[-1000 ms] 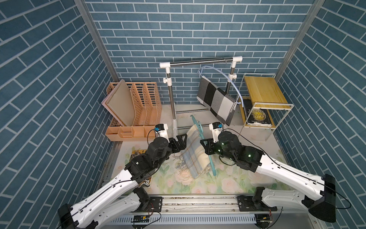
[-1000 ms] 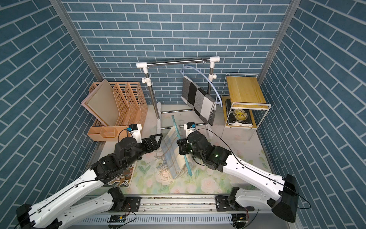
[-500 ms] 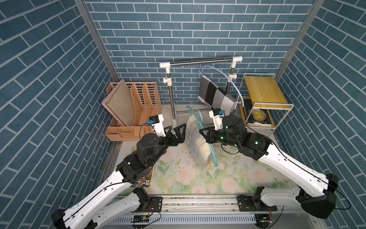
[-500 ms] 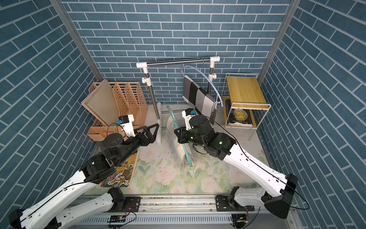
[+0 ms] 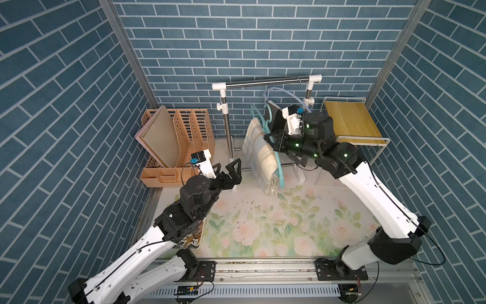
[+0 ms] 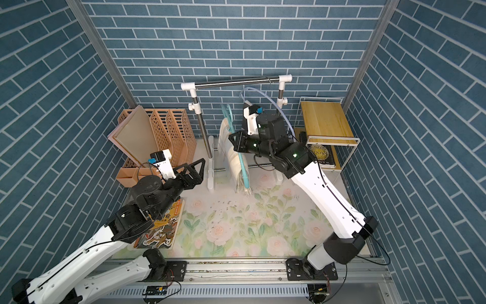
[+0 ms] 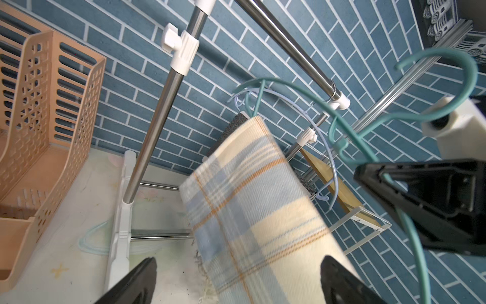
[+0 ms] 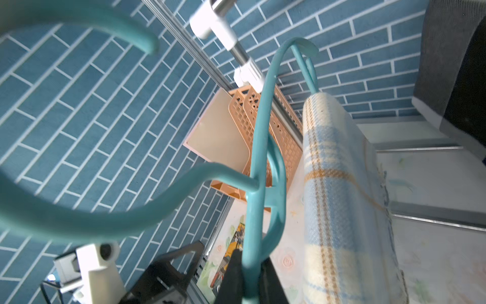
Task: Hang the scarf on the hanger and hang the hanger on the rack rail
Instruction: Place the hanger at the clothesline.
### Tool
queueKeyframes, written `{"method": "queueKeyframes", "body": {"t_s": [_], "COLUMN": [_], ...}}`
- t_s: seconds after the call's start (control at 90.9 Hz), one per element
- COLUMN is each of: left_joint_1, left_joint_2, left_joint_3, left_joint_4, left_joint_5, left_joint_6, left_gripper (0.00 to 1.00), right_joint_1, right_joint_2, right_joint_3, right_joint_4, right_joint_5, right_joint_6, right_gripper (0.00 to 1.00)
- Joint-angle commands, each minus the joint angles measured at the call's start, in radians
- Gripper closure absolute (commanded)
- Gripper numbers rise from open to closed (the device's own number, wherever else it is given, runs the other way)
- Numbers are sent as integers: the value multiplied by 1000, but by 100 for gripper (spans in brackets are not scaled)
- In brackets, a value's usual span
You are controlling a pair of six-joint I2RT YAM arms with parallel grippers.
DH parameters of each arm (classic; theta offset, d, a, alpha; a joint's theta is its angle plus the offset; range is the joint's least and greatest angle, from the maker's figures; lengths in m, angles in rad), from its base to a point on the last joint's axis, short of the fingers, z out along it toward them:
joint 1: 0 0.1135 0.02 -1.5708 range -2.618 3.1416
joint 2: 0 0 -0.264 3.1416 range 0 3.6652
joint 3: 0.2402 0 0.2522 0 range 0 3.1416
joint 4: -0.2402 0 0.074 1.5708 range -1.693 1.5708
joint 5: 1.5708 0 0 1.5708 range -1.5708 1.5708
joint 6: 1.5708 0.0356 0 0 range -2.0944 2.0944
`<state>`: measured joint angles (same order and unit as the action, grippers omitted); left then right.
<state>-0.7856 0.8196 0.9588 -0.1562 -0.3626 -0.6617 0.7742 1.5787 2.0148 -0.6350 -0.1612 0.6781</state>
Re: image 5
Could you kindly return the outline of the black grey checkered scarf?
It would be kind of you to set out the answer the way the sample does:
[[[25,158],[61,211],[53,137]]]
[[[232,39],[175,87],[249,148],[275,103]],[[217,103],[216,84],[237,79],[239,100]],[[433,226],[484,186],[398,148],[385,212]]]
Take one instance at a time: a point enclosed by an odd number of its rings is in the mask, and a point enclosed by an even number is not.
[[[287,120],[282,116],[282,109],[273,101],[267,101],[265,104],[264,120],[270,130],[270,133],[284,130]]]

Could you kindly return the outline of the yellow blue plaid scarf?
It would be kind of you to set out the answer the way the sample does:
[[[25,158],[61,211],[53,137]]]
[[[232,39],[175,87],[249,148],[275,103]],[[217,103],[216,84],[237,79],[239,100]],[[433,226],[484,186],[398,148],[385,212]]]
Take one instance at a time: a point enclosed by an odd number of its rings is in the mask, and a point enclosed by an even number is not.
[[[265,132],[259,119],[253,118],[243,143],[243,153],[253,176],[266,195],[277,195],[280,187],[277,157],[264,140]]]

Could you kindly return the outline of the teal green clothes hanger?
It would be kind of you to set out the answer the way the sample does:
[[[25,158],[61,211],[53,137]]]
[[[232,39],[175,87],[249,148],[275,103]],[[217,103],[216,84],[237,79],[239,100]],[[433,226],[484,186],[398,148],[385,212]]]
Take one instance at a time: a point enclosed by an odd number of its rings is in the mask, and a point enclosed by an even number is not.
[[[263,191],[267,195],[275,194],[278,188],[285,187],[285,179],[278,152],[264,139],[264,135],[270,133],[269,123],[273,115],[264,116],[254,105],[251,105],[251,114],[253,119],[247,130],[243,152]]]

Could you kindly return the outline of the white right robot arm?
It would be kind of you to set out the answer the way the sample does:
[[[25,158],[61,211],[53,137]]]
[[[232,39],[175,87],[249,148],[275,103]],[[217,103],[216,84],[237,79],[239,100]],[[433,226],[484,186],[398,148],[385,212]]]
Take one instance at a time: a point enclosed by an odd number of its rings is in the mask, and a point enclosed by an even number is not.
[[[332,117],[320,112],[287,118],[287,129],[264,136],[273,151],[285,153],[296,165],[308,160],[347,186],[377,218],[379,227],[367,239],[346,246],[333,260],[316,261],[317,271],[330,279],[349,280],[363,266],[373,262],[396,265],[412,258],[421,247],[432,222],[408,210],[374,173],[357,147],[339,142]]]

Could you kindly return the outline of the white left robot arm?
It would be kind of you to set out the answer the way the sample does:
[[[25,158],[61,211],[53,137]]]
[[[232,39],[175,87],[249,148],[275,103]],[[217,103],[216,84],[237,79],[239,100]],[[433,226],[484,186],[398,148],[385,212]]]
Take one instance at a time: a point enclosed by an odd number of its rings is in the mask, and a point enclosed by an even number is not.
[[[229,163],[225,172],[210,161],[198,166],[201,174],[187,180],[180,198],[163,210],[138,242],[97,275],[69,285],[73,303],[137,303],[163,285],[196,275],[199,261],[189,249],[179,250],[150,271],[146,268],[196,230],[223,190],[242,181],[240,159]]]

